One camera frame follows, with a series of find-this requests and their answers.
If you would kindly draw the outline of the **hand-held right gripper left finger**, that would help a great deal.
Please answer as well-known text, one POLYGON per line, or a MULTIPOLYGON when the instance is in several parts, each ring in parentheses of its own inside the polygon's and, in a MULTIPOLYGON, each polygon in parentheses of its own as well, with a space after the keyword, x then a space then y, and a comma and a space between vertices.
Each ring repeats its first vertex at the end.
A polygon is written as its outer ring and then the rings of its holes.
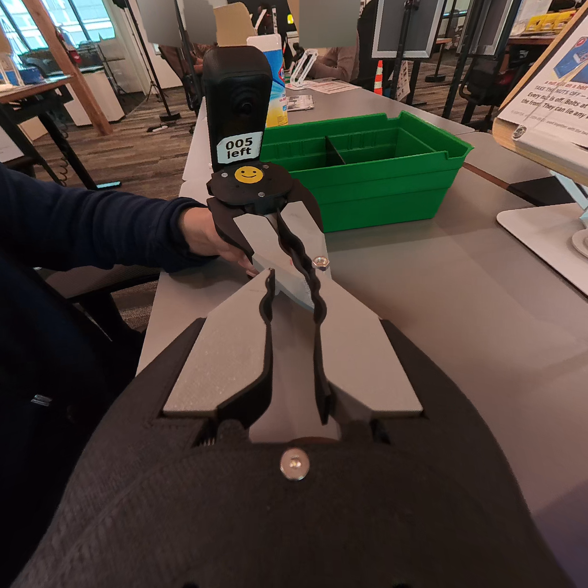
POLYGON ((163 408, 164 415, 251 427, 272 399, 270 268, 218 305, 202 328, 163 408))

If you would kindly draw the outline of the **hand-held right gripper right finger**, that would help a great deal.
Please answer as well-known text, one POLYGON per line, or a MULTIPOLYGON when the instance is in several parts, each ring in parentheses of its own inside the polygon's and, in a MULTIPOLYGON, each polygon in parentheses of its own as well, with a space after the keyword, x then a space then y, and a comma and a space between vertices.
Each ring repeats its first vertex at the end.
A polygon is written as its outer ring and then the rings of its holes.
POLYGON ((312 270, 315 399, 323 424, 413 417, 422 405, 378 315, 312 270))

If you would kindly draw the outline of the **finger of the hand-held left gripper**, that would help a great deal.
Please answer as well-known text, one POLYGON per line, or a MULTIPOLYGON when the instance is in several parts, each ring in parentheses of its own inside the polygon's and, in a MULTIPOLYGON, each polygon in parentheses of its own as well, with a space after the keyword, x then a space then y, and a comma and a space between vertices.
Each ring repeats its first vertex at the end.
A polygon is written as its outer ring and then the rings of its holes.
POLYGON ((294 302, 313 311, 315 318, 320 318, 322 274, 314 268, 303 270, 298 263, 294 264, 294 255, 283 249, 277 234, 278 213, 265 216, 245 213, 234 221, 252 251, 254 267, 260 272, 272 270, 276 290, 285 292, 294 302))
MULTIPOLYGON (((328 258, 325 235, 302 201, 289 202, 277 214, 277 234, 283 249, 293 254, 293 262, 305 271, 312 266, 312 259, 319 255, 328 258)), ((330 265, 326 271, 330 276, 330 265)))

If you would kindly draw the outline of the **green plastic bin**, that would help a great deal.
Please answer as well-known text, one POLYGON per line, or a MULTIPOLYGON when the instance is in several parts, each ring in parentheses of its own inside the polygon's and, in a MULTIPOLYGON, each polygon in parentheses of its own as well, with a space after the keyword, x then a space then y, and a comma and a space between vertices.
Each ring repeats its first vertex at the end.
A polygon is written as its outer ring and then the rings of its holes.
POLYGON ((337 232, 433 218, 471 150, 403 111, 270 128, 261 160, 309 189, 337 232))

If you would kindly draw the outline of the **person's left forearm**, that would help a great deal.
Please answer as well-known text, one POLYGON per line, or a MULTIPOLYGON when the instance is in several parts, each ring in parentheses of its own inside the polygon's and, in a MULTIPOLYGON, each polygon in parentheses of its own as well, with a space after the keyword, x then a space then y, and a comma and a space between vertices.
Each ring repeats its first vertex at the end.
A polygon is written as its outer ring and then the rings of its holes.
POLYGON ((70 270, 142 265, 173 272, 219 254, 189 245, 180 217, 204 212, 194 200, 172 201, 115 190, 43 182, 1 165, 1 271, 9 265, 70 270))

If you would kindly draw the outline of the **person's left hand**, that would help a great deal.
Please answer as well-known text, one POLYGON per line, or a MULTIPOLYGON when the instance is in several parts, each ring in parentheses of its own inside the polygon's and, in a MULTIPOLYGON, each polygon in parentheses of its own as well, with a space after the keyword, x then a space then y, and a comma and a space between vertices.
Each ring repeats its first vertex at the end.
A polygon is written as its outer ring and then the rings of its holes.
POLYGON ((217 256, 238 265, 247 275, 258 274, 246 254, 225 242, 218 234, 212 213, 208 208, 191 207, 179 217, 179 228, 189 250, 199 256, 217 256))

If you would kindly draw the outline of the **disinfectant wipes canister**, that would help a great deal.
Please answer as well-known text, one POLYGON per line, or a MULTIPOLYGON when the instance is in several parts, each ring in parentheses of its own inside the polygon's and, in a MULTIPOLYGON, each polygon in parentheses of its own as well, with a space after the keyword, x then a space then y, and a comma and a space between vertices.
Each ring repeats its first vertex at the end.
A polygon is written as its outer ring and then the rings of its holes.
POLYGON ((284 78, 282 38, 278 33, 257 35, 248 37, 246 43, 263 52, 272 71, 272 89, 266 127, 285 126, 288 124, 288 98, 284 78))

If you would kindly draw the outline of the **white folding stand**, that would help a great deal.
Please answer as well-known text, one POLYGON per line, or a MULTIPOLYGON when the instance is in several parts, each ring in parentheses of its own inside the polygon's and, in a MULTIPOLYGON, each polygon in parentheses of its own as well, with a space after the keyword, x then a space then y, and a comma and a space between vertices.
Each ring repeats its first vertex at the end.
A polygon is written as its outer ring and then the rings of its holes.
POLYGON ((316 48, 306 49, 303 54, 297 55, 293 70, 290 73, 287 87, 290 89, 301 89, 319 55, 316 48))

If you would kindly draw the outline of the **grey framed panel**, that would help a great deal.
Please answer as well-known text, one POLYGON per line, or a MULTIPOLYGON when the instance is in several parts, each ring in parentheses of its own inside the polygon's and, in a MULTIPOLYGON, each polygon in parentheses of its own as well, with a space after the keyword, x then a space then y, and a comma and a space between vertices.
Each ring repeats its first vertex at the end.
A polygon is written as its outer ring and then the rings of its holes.
MULTIPOLYGON (((416 1, 409 16, 404 60, 428 59, 437 38, 445 1, 416 1)), ((395 59, 402 38, 405 1, 378 1, 372 58, 395 59)))
POLYGON ((469 56, 497 57, 506 47, 521 1, 470 1, 456 50, 469 40, 469 56))

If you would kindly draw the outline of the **white board stand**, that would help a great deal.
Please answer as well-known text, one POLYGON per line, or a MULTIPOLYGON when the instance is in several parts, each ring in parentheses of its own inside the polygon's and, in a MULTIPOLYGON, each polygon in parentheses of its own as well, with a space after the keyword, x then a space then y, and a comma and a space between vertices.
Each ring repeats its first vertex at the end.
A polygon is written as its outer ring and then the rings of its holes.
POLYGON ((587 296, 587 183, 552 171, 509 190, 533 207, 500 212, 499 225, 587 296))

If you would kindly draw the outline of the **wooden display board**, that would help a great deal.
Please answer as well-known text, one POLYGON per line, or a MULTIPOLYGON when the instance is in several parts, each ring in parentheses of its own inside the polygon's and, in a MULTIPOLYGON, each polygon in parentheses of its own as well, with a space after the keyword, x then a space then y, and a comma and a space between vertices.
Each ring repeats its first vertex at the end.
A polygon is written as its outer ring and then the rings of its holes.
MULTIPOLYGON (((577 12, 577 14, 582 14, 584 11, 587 11, 586 4, 577 12)), ((569 29, 570 23, 564 27, 562 32, 569 29)), ((542 60, 547 57, 548 52, 556 47, 560 34, 525 74, 514 90, 512 90, 500 110, 513 99, 518 90, 528 80, 531 73, 539 66, 542 60)), ((574 143, 563 141, 553 135, 540 132, 535 128, 527 129, 523 125, 517 126, 514 123, 509 123, 498 118, 496 118, 492 132, 495 140, 500 145, 528 159, 532 159, 535 162, 541 162, 546 166, 554 165, 555 169, 574 169, 576 173, 580 174, 587 172, 587 148, 582 148, 574 143)))

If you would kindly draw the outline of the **printed instruction sheet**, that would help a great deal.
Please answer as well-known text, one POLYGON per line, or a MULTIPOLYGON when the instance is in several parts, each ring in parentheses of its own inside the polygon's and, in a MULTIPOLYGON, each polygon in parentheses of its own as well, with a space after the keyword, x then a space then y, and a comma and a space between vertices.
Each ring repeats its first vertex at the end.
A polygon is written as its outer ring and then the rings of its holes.
POLYGON ((587 148, 587 11, 574 17, 497 118, 587 148))

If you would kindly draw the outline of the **wooden post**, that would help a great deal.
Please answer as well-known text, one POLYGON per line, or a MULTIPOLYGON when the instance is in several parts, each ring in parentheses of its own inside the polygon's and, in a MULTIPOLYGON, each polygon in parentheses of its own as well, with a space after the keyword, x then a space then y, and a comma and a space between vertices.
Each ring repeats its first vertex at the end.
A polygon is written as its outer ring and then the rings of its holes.
POLYGON ((59 31, 41 1, 23 1, 56 63, 69 76, 69 82, 99 136, 113 134, 113 129, 99 106, 91 88, 59 37, 59 31))

